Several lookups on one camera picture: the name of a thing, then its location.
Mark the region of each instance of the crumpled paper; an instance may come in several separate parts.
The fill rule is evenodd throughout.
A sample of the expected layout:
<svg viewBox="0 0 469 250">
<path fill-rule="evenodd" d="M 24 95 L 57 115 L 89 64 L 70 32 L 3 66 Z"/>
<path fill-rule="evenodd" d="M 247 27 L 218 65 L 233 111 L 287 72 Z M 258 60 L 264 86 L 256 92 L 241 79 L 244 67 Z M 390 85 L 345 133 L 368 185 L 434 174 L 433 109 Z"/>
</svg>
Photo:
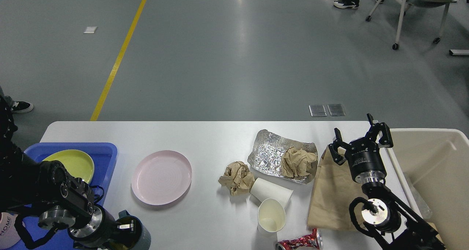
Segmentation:
<svg viewBox="0 0 469 250">
<path fill-rule="evenodd" d="M 241 161 L 229 164 L 223 176 L 218 179 L 222 186 L 226 186 L 231 195 L 240 195 L 249 192 L 254 184 L 254 175 L 249 171 L 248 165 Z"/>
<path fill-rule="evenodd" d="M 305 177 L 310 174 L 311 163 L 318 160 L 314 153 L 290 147 L 282 156 L 282 175 L 289 178 Z"/>
</svg>

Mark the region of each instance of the cup rim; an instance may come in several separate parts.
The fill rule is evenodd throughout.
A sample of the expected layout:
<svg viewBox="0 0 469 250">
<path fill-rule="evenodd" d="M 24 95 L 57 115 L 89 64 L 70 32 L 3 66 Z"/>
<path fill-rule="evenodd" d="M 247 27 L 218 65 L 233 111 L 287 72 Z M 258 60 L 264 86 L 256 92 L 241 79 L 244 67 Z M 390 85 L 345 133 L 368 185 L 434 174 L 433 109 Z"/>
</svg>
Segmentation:
<svg viewBox="0 0 469 250">
<path fill-rule="evenodd" d="M 266 230 L 266 229 L 259 223 L 259 211 L 260 211 L 260 209 L 261 209 L 262 204 L 263 204 L 266 200 L 273 200 L 273 201 L 277 202 L 278 205 L 280 205 L 280 207 L 281 207 L 282 210 L 283 210 L 283 217 L 284 217 L 285 221 L 283 222 L 283 225 L 282 225 L 280 228 L 278 228 L 276 231 L 272 231 L 272 232 L 271 232 L 271 231 L 268 231 L 268 230 Z M 274 199 L 274 198 L 267 198 L 267 199 L 263 200 L 263 202 L 261 202 L 261 205 L 259 205 L 259 208 L 258 208 L 258 225 L 260 225 L 260 227 L 261 227 L 262 229 L 264 229 L 264 230 L 265 230 L 266 232 L 268 232 L 268 233 L 277 233 L 278 231 L 282 230 L 283 227 L 285 227 L 285 224 L 286 224 L 286 223 L 287 223 L 287 213 L 285 212 L 285 208 L 282 206 L 282 204 L 281 204 L 278 200 L 276 200 L 276 199 Z"/>
</svg>

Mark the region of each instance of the yellow line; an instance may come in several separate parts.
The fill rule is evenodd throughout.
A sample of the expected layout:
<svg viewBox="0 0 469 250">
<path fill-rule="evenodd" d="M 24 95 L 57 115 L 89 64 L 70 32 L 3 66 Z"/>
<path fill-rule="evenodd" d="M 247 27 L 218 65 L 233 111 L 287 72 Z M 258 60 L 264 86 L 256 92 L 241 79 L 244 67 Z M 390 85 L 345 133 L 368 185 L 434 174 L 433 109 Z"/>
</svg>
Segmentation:
<svg viewBox="0 0 469 250">
<path fill-rule="evenodd" d="M 137 13 L 135 14 L 134 20 L 132 21 L 132 25 L 130 25 L 129 31 L 127 32 L 127 36 L 125 37 L 124 43 L 122 44 L 121 51 L 119 51 L 119 55 L 117 55 L 117 59 L 114 63 L 114 66 L 112 67 L 111 73 L 109 74 L 109 78 L 107 78 L 107 82 L 104 85 L 104 88 L 101 93 L 101 96 L 99 97 L 99 100 L 97 101 L 96 107 L 94 108 L 94 112 L 90 118 L 90 121 L 96 121 L 99 116 L 99 113 L 101 113 L 101 109 L 103 108 L 104 101 L 106 101 L 107 94 L 109 93 L 109 90 L 111 89 L 111 85 L 112 85 L 112 82 L 114 81 L 117 70 L 119 70 L 119 66 L 121 65 L 122 58 L 124 57 L 125 51 L 127 50 L 127 47 L 129 46 L 130 39 L 132 38 L 132 35 L 134 34 L 135 26 L 137 25 L 137 22 L 139 21 L 139 18 L 145 6 L 145 3 L 146 3 L 146 0 L 142 0 L 139 8 L 137 9 Z"/>
</svg>

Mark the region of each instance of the brown paper bag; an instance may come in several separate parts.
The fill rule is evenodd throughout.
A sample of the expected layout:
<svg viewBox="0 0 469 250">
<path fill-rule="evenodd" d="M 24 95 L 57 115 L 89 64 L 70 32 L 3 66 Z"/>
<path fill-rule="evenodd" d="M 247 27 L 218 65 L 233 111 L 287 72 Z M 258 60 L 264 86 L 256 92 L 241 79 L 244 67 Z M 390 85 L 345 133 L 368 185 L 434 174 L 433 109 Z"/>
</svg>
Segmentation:
<svg viewBox="0 0 469 250">
<path fill-rule="evenodd" d="M 356 230 L 350 221 L 348 205 L 356 197 L 366 197 L 362 192 L 362 185 L 352 180 L 347 163 L 340 166 L 335 164 L 329 149 L 324 151 L 314 179 L 308 227 Z M 362 224 L 360 210 L 359 206 L 355 207 L 358 223 Z"/>
</svg>

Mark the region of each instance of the plate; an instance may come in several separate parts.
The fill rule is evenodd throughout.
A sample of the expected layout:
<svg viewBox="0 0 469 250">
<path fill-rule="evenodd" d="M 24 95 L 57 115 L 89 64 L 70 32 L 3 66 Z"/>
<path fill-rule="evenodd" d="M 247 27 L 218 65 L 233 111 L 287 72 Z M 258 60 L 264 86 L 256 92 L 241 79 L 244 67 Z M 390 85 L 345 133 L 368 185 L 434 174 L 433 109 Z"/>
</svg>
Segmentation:
<svg viewBox="0 0 469 250">
<path fill-rule="evenodd" d="M 177 200 L 189 188 L 192 167 L 181 153 L 162 150 L 144 158 L 132 176 L 132 191 L 149 205 Z"/>
<path fill-rule="evenodd" d="M 94 175 L 94 162 L 87 153 L 81 150 L 67 149 L 43 159 L 43 161 L 52 160 L 62 162 L 70 175 L 75 178 L 82 178 L 86 183 L 91 183 Z"/>
</svg>

